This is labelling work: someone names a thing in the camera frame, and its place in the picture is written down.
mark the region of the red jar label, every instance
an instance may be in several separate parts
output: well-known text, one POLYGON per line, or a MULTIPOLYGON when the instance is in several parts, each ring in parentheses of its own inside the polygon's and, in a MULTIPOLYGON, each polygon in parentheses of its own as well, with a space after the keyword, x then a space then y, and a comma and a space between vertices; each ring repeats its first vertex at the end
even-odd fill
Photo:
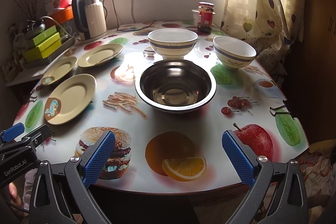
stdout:
POLYGON ((211 25, 212 24, 212 13, 199 12, 198 22, 203 25, 211 25))

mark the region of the green box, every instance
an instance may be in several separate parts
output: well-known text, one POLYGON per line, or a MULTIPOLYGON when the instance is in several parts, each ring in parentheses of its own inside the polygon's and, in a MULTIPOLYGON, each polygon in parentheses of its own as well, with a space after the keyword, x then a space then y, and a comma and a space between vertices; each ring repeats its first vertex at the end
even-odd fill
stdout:
POLYGON ((34 60, 37 60, 37 59, 45 58, 50 53, 52 53, 52 52, 50 52, 49 54, 45 55, 46 50, 50 50, 49 48, 51 46, 53 46, 58 41, 59 41, 59 46, 60 46, 62 43, 60 41, 59 33, 57 32, 57 33, 53 34, 51 37, 44 40, 39 45, 37 45, 35 48, 32 48, 28 51, 25 51, 23 53, 23 57, 27 60, 27 62, 31 62, 31 61, 34 61, 34 60))
POLYGON ((36 47, 40 43, 44 42, 44 40, 48 39, 55 32, 57 32, 56 26, 52 26, 49 29, 46 29, 45 31, 41 32, 40 34, 38 34, 34 38, 32 38, 30 40, 27 40, 26 41, 27 47, 28 48, 36 47))

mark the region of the hamburger print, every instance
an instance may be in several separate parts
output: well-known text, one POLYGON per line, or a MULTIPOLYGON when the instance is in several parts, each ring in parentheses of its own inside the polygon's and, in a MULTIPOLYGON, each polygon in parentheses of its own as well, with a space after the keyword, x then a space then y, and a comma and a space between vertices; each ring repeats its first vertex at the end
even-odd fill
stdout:
POLYGON ((93 145, 105 130, 110 130, 115 135, 115 147, 107 160, 100 179, 118 179, 126 172, 131 160, 131 136, 114 127, 91 127, 83 132, 76 146, 75 155, 81 156, 88 146, 93 145))

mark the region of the blue stripe on bowl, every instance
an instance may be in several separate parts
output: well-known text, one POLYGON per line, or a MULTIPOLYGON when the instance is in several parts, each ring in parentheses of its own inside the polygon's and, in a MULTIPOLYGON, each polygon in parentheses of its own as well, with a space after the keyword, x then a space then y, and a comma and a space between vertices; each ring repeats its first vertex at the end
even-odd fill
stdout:
POLYGON ((149 44, 153 45, 155 47, 158 47, 158 48, 181 49, 181 48, 193 47, 193 46, 195 46, 196 43, 189 44, 189 45, 183 45, 183 46, 166 46, 166 45, 156 44, 156 43, 153 43, 153 42, 149 42, 149 44))
POLYGON ((231 58, 231 59, 234 59, 234 60, 237 60, 237 61, 241 61, 241 62, 250 62, 251 60, 254 59, 254 58, 252 58, 252 59, 241 59, 241 58, 238 58, 238 57, 234 57, 234 56, 232 56, 232 55, 230 55, 230 54, 227 54, 227 53, 225 53, 225 52, 222 52, 220 49, 216 48, 215 46, 213 46, 213 47, 214 47, 214 49, 215 49, 216 51, 218 51, 220 54, 223 54, 223 55, 226 56, 227 58, 231 58))

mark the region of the kettle handle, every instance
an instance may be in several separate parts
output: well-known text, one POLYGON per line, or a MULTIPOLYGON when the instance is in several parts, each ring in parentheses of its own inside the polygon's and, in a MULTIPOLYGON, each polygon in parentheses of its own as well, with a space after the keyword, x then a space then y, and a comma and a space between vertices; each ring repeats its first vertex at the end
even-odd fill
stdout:
POLYGON ((88 32, 84 0, 72 0, 73 19, 79 32, 88 32))

